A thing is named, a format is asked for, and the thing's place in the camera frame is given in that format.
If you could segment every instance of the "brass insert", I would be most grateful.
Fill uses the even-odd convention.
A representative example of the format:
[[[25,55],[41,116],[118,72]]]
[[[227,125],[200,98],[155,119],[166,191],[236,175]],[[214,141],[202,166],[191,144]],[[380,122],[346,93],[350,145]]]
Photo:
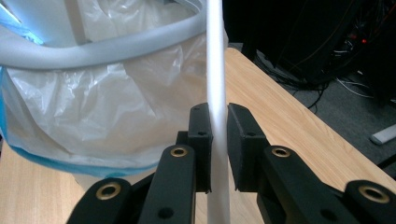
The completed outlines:
[[[290,152],[285,148],[276,147],[272,150],[272,153],[278,157],[286,158],[290,156]]]
[[[174,157],[184,157],[189,151],[184,147],[175,147],[171,150],[171,155]]]
[[[96,191],[96,198],[99,200],[109,200],[116,197],[120,192],[121,185],[117,182],[110,182]]]
[[[380,189],[376,189],[370,186],[360,186],[359,192],[366,199],[376,203],[389,203],[390,201],[390,198],[386,193],[382,192]]]

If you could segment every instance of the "plastic bag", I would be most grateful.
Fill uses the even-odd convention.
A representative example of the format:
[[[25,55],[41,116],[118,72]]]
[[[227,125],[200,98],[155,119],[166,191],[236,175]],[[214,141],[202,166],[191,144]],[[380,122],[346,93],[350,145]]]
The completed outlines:
[[[82,13],[91,41],[111,38],[115,31],[125,35],[127,23],[138,24],[129,32],[141,32],[192,13],[176,3],[171,13],[157,13],[166,8],[158,9],[156,0],[81,2],[100,6]],[[143,19],[131,17],[139,13]],[[95,20],[106,26],[93,26]],[[3,135],[27,159],[67,172],[145,171],[175,143],[178,131],[188,129],[190,108],[206,101],[205,52],[203,34],[122,63],[56,71],[8,68],[1,76]]]

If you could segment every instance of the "white plastic rod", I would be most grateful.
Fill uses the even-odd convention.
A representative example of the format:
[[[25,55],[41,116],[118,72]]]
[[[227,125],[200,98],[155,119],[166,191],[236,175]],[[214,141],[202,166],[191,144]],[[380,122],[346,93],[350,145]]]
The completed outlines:
[[[207,223],[230,223],[223,20],[220,0],[207,1],[207,97],[213,132],[211,187]]]

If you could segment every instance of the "wooden table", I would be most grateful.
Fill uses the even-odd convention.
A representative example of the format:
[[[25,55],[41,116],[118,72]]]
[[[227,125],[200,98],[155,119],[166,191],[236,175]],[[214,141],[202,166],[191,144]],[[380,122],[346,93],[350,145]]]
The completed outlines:
[[[294,149],[326,184],[368,179],[396,192],[396,182],[235,49],[227,49],[227,101],[246,106],[272,145]],[[254,193],[233,191],[232,223],[262,223]],[[73,176],[31,163],[4,144],[0,160],[0,223],[65,223],[83,194]],[[197,194],[196,223],[206,223]]]

